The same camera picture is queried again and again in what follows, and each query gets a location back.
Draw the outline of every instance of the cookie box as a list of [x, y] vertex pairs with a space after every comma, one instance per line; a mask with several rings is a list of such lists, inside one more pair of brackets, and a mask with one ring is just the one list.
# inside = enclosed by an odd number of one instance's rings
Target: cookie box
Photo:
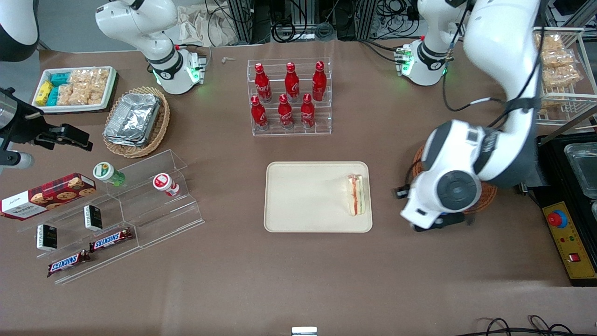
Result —
[[79, 173], [72, 173], [3, 199], [0, 203], [0, 216], [24, 221], [83, 196], [91, 195], [95, 191], [96, 184], [92, 179]]

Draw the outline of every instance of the red emergency stop button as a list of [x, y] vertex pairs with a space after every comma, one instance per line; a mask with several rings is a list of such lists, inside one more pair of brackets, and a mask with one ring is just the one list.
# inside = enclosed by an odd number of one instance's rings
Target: red emergency stop button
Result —
[[563, 211], [554, 210], [552, 213], [547, 215], [547, 222], [553, 227], [565, 228], [566, 225], [568, 225], [568, 218]]

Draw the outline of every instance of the red bottle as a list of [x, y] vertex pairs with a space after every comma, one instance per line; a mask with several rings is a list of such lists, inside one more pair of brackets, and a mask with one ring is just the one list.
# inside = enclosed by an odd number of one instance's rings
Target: red bottle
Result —
[[324, 63], [317, 61], [315, 63], [315, 73], [313, 74], [313, 100], [320, 102], [324, 99], [327, 82], [328, 78], [325, 76]]
[[263, 70], [261, 63], [255, 64], [255, 86], [257, 87], [257, 94], [264, 104], [272, 101], [272, 88], [269, 85], [269, 78]]
[[294, 72], [294, 63], [288, 62], [286, 64], [286, 78], [284, 78], [284, 84], [286, 85], [286, 94], [288, 96], [288, 101], [291, 103], [296, 103], [299, 101], [299, 76], [297, 76], [296, 72]]
[[306, 129], [311, 129], [315, 126], [315, 106], [311, 102], [311, 95], [309, 93], [305, 93], [303, 96], [303, 105], [300, 107], [300, 121]]
[[280, 94], [280, 105], [278, 105], [278, 113], [280, 114], [280, 124], [285, 130], [291, 130], [294, 127], [293, 107], [288, 103], [288, 98], [285, 94]]
[[255, 121], [255, 128], [258, 131], [267, 130], [269, 128], [269, 123], [267, 122], [267, 116], [265, 115], [265, 107], [259, 102], [259, 97], [251, 97], [251, 104], [253, 104], [251, 106], [251, 115]]

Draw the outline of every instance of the round wicker mat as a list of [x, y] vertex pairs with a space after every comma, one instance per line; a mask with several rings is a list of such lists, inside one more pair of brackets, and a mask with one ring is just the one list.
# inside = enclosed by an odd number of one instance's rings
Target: round wicker mat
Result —
[[[149, 143], [143, 147], [123, 146], [109, 142], [106, 139], [106, 137], [104, 137], [104, 143], [106, 144], [110, 152], [114, 154], [122, 155], [124, 157], [129, 158], [143, 157], [153, 152], [159, 146], [160, 142], [162, 142], [164, 135], [166, 134], [166, 129], [168, 128], [168, 122], [170, 122], [170, 107], [168, 106], [168, 102], [166, 101], [166, 97], [164, 97], [164, 94], [153, 87], [138, 87], [130, 90], [127, 93], [150, 93], [161, 99], [161, 105], [159, 107], [158, 116], [156, 117], [155, 123], [153, 124], [153, 130], [149, 137]], [[116, 106], [118, 105], [122, 97], [124, 97], [124, 94], [120, 98], [118, 98], [116, 103], [114, 103], [114, 105], [112, 106], [112, 109], [110, 109], [110, 114], [108, 114], [106, 125], [108, 125], [108, 123], [110, 122], [110, 119], [114, 114], [114, 110], [116, 109]]]
[[[414, 155], [413, 163], [418, 161], [417, 164], [413, 167], [413, 177], [417, 176], [423, 171], [423, 163], [421, 163], [420, 159], [423, 156], [423, 147], [419, 148], [417, 153]], [[472, 207], [468, 208], [468, 210], [464, 211], [465, 215], [470, 213], [479, 212], [489, 206], [493, 199], [496, 197], [497, 194], [497, 187], [495, 185], [491, 185], [486, 182], [481, 182], [481, 197], [479, 201], [473, 205]]]

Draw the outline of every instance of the small bottle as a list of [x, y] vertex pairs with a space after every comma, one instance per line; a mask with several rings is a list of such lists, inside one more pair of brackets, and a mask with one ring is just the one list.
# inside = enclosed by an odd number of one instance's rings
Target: small bottle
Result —
[[266, 131], [269, 128], [267, 116], [265, 115], [265, 107], [259, 102], [259, 97], [251, 97], [251, 115], [255, 121], [255, 127], [258, 131]]
[[157, 174], [153, 178], [153, 186], [170, 197], [174, 197], [180, 192], [180, 186], [166, 173]]
[[299, 101], [299, 76], [297, 76], [296, 72], [294, 71], [294, 63], [288, 62], [286, 63], [286, 77], [284, 78], [284, 85], [286, 86], [286, 94], [288, 96], [288, 101], [291, 103], [296, 103]]
[[315, 106], [311, 102], [309, 93], [305, 93], [303, 96], [303, 105], [300, 107], [300, 120], [306, 129], [312, 129], [315, 126]]
[[319, 60], [315, 63], [315, 73], [313, 74], [313, 100], [320, 102], [324, 99], [327, 82], [328, 78], [325, 76], [324, 63]]
[[114, 169], [114, 166], [108, 162], [100, 162], [93, 168], [93, 177], [105, 183], [113, 184], [118, 187], [124, 184], [125, 176], [123, 173]]
[[257, 94], [264, 104], [272, 101], [272, 88], [269, 85], [269, 78], [263, 70], [261, 63], [255, 64], [255, 86], [257, 87]]
[[278, 105], [278, 114], [280, 115], [280, 124], [285, 130], [291, 130], [294, 127], [293, 107], [288, 103], [285, 94], [280, 94], [280, 105]]

